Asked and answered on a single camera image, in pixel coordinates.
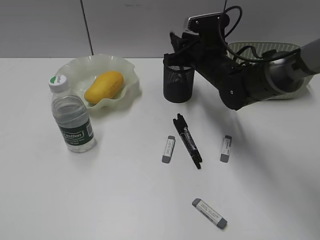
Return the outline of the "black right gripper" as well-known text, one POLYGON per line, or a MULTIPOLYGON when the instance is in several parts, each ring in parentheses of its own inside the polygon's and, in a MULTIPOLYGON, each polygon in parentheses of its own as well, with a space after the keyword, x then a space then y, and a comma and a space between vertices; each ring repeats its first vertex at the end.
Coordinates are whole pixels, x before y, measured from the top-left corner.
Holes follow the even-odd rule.
POLYGON ((225 106, 237 111, 253 103, 242 79, 244 68, 227 56, 219 39, 207 41, 186 32, 179 37, 173 31, 169 37, 174 51, 169 54, 169 61, 197 71, 218 90, 225 106))

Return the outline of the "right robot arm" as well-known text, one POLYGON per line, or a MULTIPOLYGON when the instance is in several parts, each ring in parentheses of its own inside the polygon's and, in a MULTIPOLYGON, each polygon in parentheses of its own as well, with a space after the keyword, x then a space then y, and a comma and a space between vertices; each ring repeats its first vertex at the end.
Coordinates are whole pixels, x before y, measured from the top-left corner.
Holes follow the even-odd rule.
POLYGON ((164 55, 164 63, 191 67, 211 83, 229 109, 239 110, 256 102, 294 93, 304 79, 320 72, 320 41, 315 40, 292 52, 277 52, 274 60, 237 63, 227 56, 225 43, 216 36, 170 33, 174 52, 164 55))

